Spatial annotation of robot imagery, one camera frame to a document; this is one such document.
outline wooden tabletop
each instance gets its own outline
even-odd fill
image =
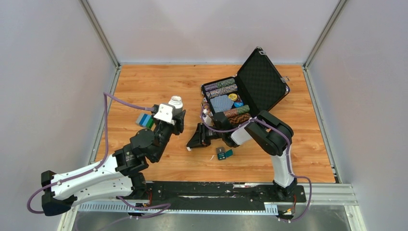
[[[233,156],[217,159],[217,147],[229,147],[222,140],[211,146],[188,152],[187,142],[200,122],[200,86],[234,75],[240,65],[124,65],[115,96],[139,106],[167,103],[172,95],[180,95],[185,116],[184,132],[173,135],[159,163],[143,171],[146,180],[188,180],[224,182],[272,182],[271,159],[253,140],[233,149]],[[299,65],[278,65],[282,76],[288,76],[290,93],[270,112],[294,130],[292,146],[293,171],[308,176],[313,182],[334,182],[316,114],[305,78]],[[141,129],[135,124],[143,111],[113,102],[108,116],[109,154],[129,143]],[[103,158],[104,137],[96,161]]]

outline poker chip case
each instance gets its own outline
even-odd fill
[[[237,85],[236,91],[231,91],[228,94],[237,94],[241,98],[243,105],[248,105],[251,117],[256,116],[262,110],[270,110],[280,100],[282,100],[290,91],[286,81],[272,64],[265,51],[257,47],[251,53],[235,76],[223,78],[220,80],[205,83],[201,86],[201,91],[204,96],[204,102],[210,106],[211,114],[215,113],[214,106],[211,103],[212,90],[211,86],[217,83],[226,82],[225,80],[233,79]]]

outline metal bracket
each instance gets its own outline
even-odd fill
[[[287,76],[281,77],[281,80],[282,80],[282,82],[284,82],[284,83],[287,83],[287,82],[291,81],[291,80],[289,79],[289,77],[287,77]]]

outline black robot arm segment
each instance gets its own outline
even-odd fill
[[[184,116],[182,111],[173,117],[174,124],[162,120],[154,120],[154,131],[142,129],[130,138],[130,143],[115,151],[118,167],[116,171],[124,176],[132,175],[146,169],[149,165],[146,158],[152,163],[160,161],[163,152],[172,134],[179,135],[184,130]]]
[[[285,124],[267,111],[260,112],[257,118],[282,132],[292,143],[293,130],[289,125]],[[269,155],[282,156],[283,151],[288,146],[284,137],[272,130],[267,132],[264,126],[256,122],[249,123],[245,127],[245,130]]]

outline metal corner post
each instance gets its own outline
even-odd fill
[[[89,21],[91,22],[93,28],[95,29],[96,34],[98,34],[98,37],[101,40],[103,47],[105,47],[105,50],[109,55],[109,58],[111,59],[116,69],[118,69],[120,66],[120,62],[118,61],[111,45],[109,44],[108,39],[106,38],[106,35],[104,34],[101,28],[101,25],[99,25],[98,19],[96,18],[88,0],[79,0],[79,2],[81,3],[86,15],[89,18]]]
[[[345,4],[347,3],[348,0],[339,0],[339,2],[336,5],[336,8],[334,8],[333,13],[331,14],[329,20],[327,21],[327,24],[325,25],[323,31],[321,32],[318,40],[316,41],[315,45],[312,48],[312,51],[310,52],[309,56],[306,59],[306,62],[303,64],[303,67],[305,69],[308,69],[310,64],[312,63],[313,59],[316,56],[316,53],[318,52],[320,46],[322,45],[323,41],[325,40],[326,36],[330,32],[331,28],[333,27],[334,23],[336,22],[338,16],[342,12]]]

